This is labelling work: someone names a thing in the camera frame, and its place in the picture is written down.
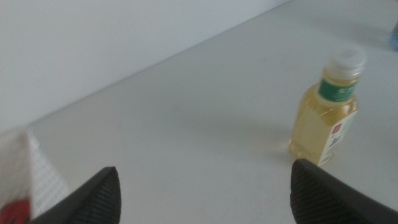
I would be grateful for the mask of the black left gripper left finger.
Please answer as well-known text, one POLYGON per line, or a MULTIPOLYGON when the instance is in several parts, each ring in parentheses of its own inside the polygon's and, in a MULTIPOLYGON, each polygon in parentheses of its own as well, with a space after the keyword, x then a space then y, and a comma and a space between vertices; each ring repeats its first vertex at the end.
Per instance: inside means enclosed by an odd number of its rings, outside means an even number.
POLYGON ((105 167, 31 224, 118 224, 121 188, 115 167, 105 167))

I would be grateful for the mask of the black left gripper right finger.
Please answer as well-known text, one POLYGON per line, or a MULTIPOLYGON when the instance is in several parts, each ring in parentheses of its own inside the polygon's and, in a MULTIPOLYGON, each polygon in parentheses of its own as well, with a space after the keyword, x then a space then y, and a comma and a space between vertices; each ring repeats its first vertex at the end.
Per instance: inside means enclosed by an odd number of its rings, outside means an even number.
POLYGON ((397 223, 396 210, 358 192, 306 159, 297 159, 292 164, 290 207, 296 223, 397 223))

